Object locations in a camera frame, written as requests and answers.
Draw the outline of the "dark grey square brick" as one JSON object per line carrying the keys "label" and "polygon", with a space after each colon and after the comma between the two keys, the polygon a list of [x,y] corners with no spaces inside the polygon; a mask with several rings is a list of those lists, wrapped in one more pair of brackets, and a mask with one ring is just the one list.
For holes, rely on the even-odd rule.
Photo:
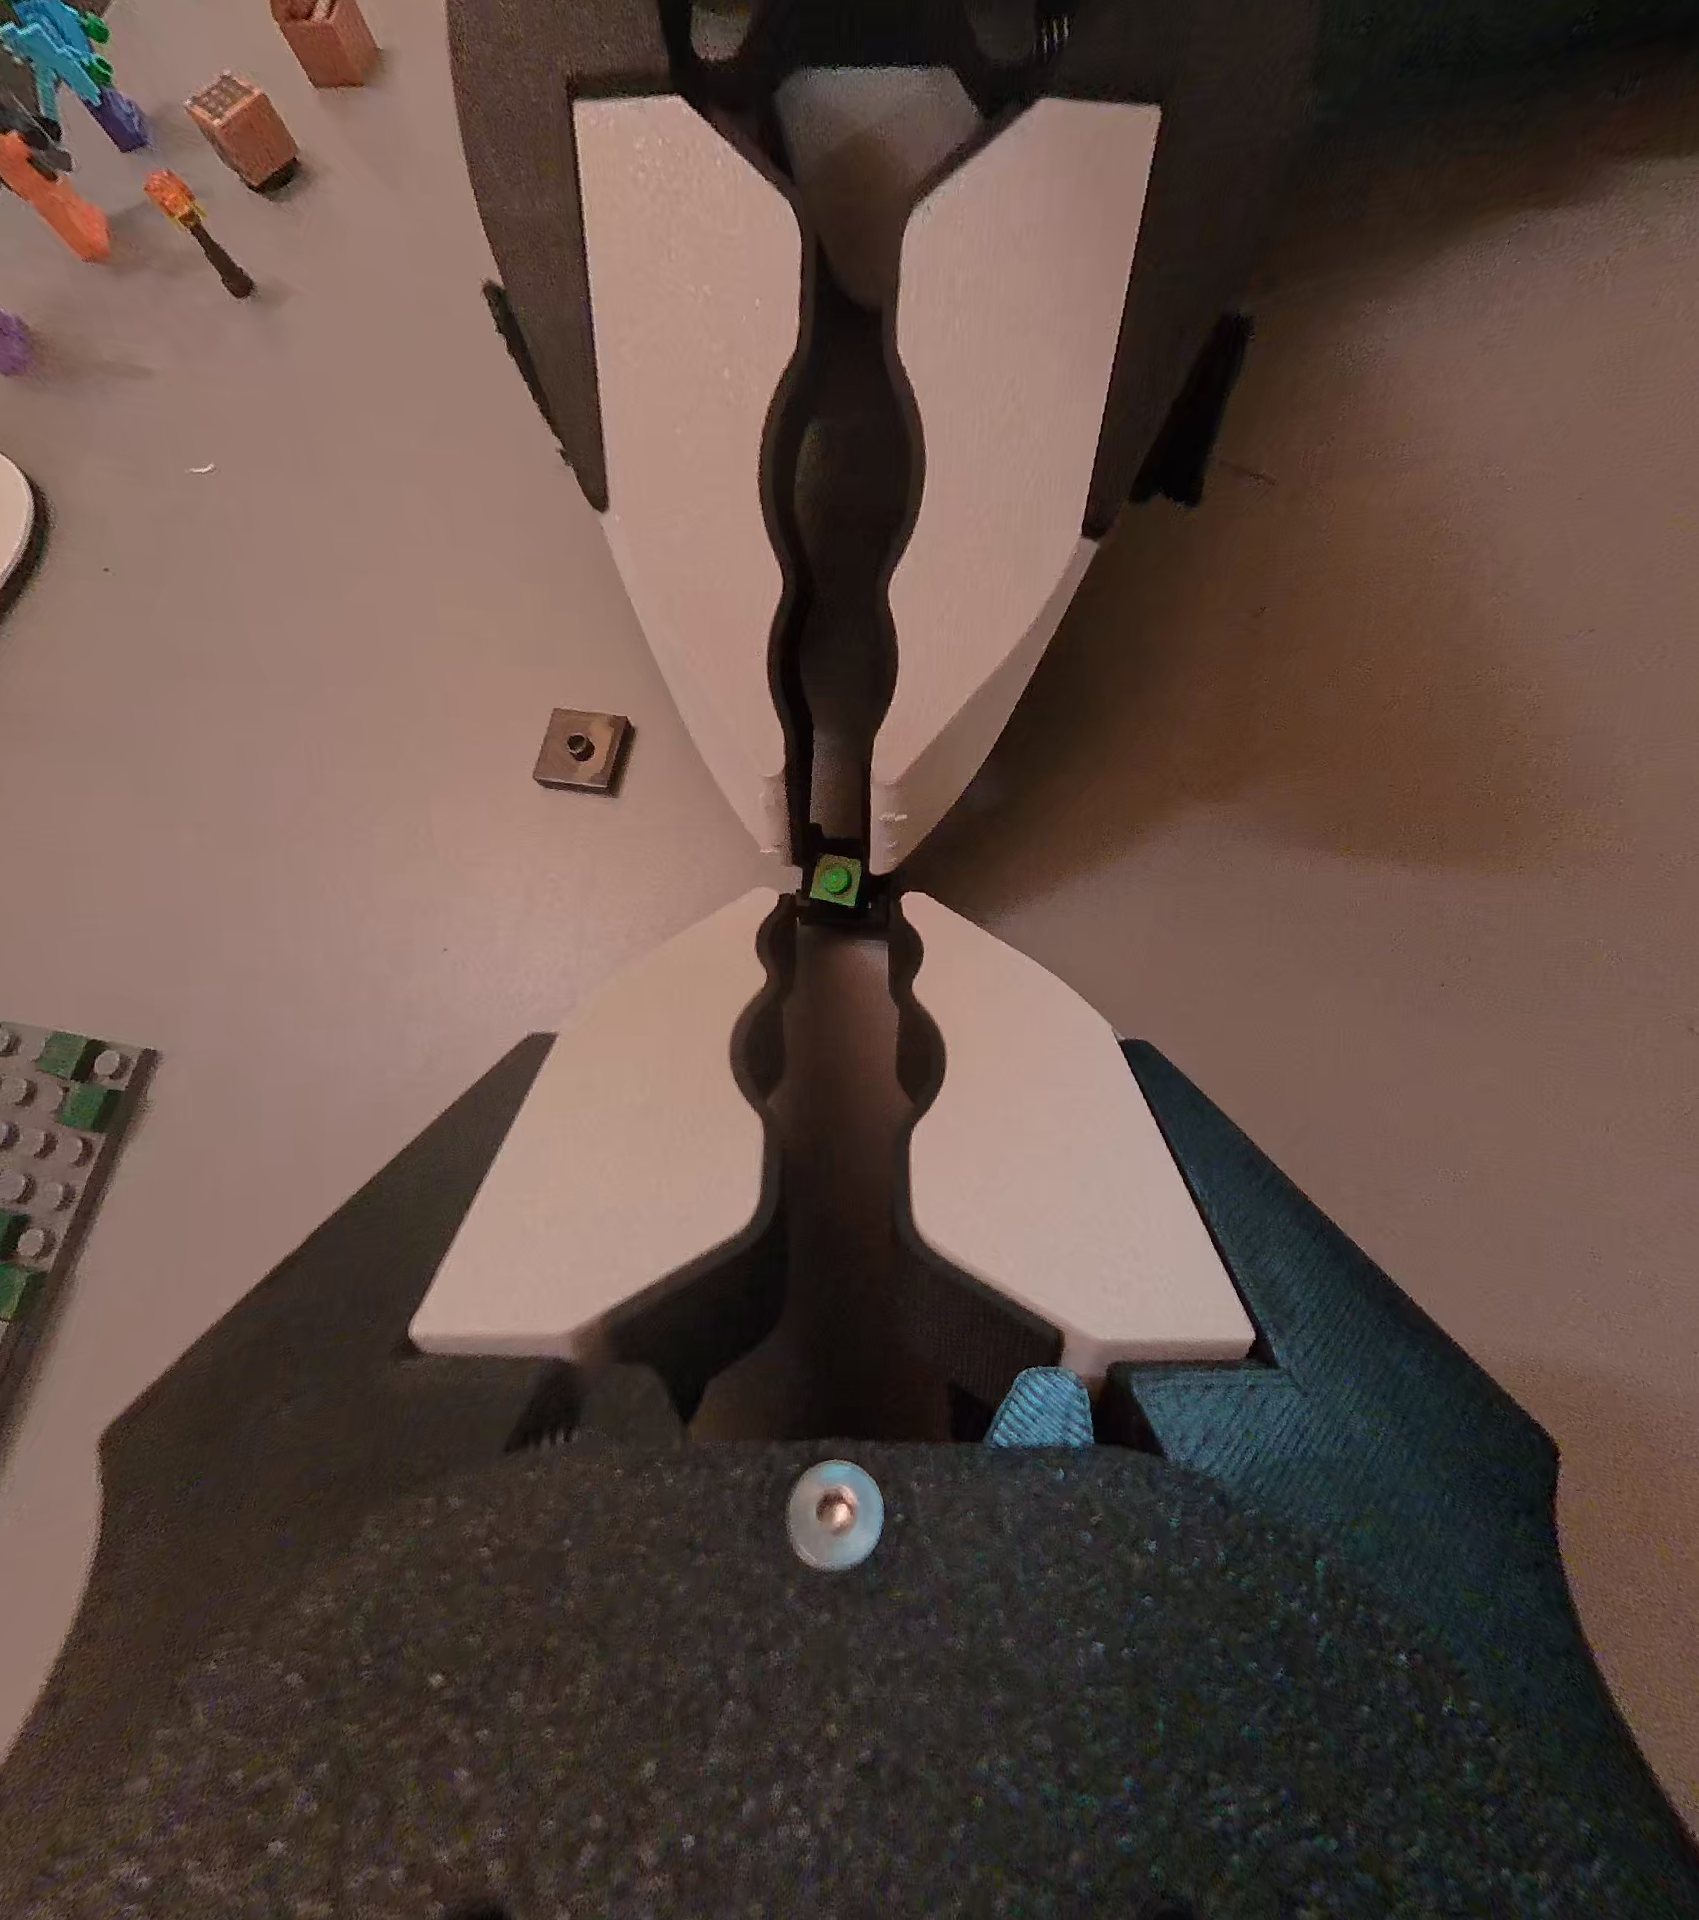
{"label": "dark grey square brick", "polygon": [[615,712],[553,705],[534,755],[534,784],[545,793],[615,795],[634,724]]}

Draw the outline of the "grey desk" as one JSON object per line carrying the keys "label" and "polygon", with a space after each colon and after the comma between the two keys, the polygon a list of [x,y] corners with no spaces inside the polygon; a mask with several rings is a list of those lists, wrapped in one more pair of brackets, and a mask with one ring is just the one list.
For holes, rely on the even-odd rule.
{"label": "grey desk", "polygon": [[[0,1019],[156,1046],[0,1454],[0,1760],[97,1441],[527,1032],[761,886],[482,279],[440,3],[278,203],[167,116],[233,303],[105,146],[0,203]],[[1251,292],[1202,513],[1103,549],[916,886],[1168,1052],[1562,1443],[1607,1675],[1699,1834],[1699,44],[1353,127]],[[632,720],[545,793],[553,705]]]}

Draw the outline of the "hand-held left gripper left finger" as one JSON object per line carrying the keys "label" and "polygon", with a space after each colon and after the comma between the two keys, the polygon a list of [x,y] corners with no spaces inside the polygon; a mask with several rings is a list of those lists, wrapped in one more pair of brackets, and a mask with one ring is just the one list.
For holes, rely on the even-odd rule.
{"label": "hand-held left gripper left finger", "polygon": [[619,1313],[757,1224],[769,1146],[734,1035],[779,901],[747,891],[558,1032],[411,1322],[424,1357],[604,1360]]}

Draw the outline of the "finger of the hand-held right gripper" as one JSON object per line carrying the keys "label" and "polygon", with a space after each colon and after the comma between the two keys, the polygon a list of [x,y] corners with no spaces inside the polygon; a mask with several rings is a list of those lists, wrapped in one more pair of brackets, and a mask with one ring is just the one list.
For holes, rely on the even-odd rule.
{"label": "finger of the hand-held right gripper", "polygon": [[922,456],[883,580],[879,874],[980,780],[1092,562],[1085,503],[1157,135],[1152,101],[1038,101],[909,212],[894,363]]}
{"label": "finger of the hand-held right gripper", "polygon": [[604,541],[723,804],[790,864],[763,443],[803,326],[803,229],[788,180],[678,92],[579,97],[573,157]]}

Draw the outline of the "cyan toy figure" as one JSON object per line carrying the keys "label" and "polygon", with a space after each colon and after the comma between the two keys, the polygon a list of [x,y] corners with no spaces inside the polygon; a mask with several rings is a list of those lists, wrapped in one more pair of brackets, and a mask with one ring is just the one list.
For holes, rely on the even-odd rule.
{"label": "cyan toy figure", "polygon": [[141,107],[114,90],[105,60],[113,27],[65,0],[15,0],[0,14],[0,44],[33,71],[36,113],[48,135],[60,135],[60,92],[114,141],[119,157],[152,153]]}

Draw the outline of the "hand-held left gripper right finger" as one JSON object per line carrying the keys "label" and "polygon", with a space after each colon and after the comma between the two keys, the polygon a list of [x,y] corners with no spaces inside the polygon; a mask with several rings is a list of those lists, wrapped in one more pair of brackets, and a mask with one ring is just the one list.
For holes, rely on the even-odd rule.
{"label": "hand-held left gripper right finger", "polygon": [[1237,1366],[1251,1313],[1115,1029],[928,895],[897,900],[897,1231],[947,1377]]}

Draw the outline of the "toy torch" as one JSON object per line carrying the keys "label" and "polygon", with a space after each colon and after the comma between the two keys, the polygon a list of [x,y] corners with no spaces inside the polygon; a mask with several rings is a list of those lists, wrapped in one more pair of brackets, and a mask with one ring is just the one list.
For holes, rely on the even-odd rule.
{"label": "toy torch", "polygon": [[250,303],[256,292],[250,267],[242,267],[235,254],[215,235],[185,180],[152,171],[141,195],[198,249],[198,260],[235,303]]}

